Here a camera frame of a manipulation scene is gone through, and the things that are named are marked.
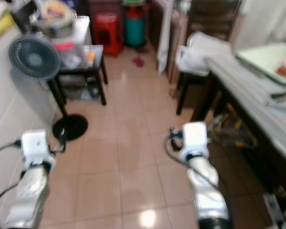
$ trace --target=fan base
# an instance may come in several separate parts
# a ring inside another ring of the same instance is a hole
[[[82,136],[87,128],[87,119],[79,114],[68,115],[58,120],[53,126],[53,135],[59,139],[61,130],[65,128],[67,132],[67,141],[74,140]]]

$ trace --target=tiled floor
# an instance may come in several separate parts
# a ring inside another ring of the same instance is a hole
[[[143,68],[131,61],[137,55],[125,49],[117,59],[106,57],[107,106],[68,102],[69,113],[85,115],[89,128],[58,155],[43,229],[197,228],[186,169],[162,148],[168,127],[180,127],[192,110],[177,117],[174,87],[157,74],[154,52],[140,54]],[[220,187],[231,196],[235,228],[265,228],[263,188],[248,164],[235,150],[209,149]]]

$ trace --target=red stool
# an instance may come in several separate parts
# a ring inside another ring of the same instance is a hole
[[[122,31],[118,16],[114,13],[99,13],[94,17],[95,42],[104,45],[104,53],[117,56],[123,49]]]

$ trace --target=electric fan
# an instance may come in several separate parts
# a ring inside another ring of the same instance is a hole
[[[53,135],[59,139],[62,129],[67,133],[67,140],[82,136],[88,122],[79,114],[68,115],[64,107],[61,92],[55,82],[61,59],[50,40],[41,34],[26,34],[16,39],[9,48],[9,59],[12,66],[24,75],[46,81],[63,117],[53,126]]]

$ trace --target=white cloth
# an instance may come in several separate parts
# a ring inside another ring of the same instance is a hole
[[[189,36],[187,46],[178,47],[176,63],[181,72],[206,76],[209,69],[204,60],[214,55],[231,57],[231,44],[203,32],[195,32]]]
[[[174,0],[167,0],[167,6],[165,8],[165,12],[162,18],[159,48],[157,52],[159,74],[162,74],[164,72],[167,64],[173,6],[174,6]]]

